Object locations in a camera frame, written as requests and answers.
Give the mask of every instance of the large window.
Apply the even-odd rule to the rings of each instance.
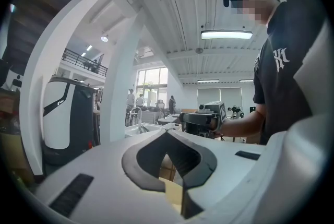
[[[157,100],[162,100],[167,105],[167,80],[168,69],[157,68],[138,72],[136,96],[144,94],[146,106],[156,106]]]

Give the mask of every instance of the man's arm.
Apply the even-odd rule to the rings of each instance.
[[[248,116],[231,121],[224,121],[220,129],[220,133],[226,137],[247,137],[252,136],[261,130],[262,123],[266,117],[266,105],[257,104],[254,112]],[[211,128],[214,129],[216,123],[211,123]]]

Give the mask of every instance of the white ceiling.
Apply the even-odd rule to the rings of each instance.
[[[149,34],[143,32],[139,43],[139,48],[148,52],[144,55],[147,62],[153,60],[153,49],[154,54],[178,74],[183,84],[193,84],[200,78],[220,79],[220,82],[252,78],[255,57],[267,38],[266,28],[235,14],[231,8],[225,8],[222,0],[124,1],[132,7],[143,6],[155,25],[154,32],[148,27],[154,42]],[[106,52],[117,42],[127,25],[124,16],[127,11],[123,5],[118,0],[99,0],[84,17],[75,35]],[[201,40],[200,32],[211,29],[247,30],[253,32],[253,36],[249,40]],[[107,43],[100,39],[105,31],[110,38]],[[196,48],[205,50],[197,55],[194,53]]]

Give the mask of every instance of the white logo print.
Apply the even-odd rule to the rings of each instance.
[[[275,58],[276,61],[277,72],[279,72],[280,68],[282,69],[284,68],[283,62],[285,63],[289,62],[289,60],[287,60],[287,57],[285,55],[285,50],[286,48],[273,51],[273,57]]]

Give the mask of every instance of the balcony railing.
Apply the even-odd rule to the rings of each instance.
[[[101,64],[82,57],[78,53],[69,49],[65,49],[62,60],[77,65],[83,69],[92,71],[93,73],[99,74],[101,76],[106,76],[106,72],[108,71],[108,68],[102,66]]]

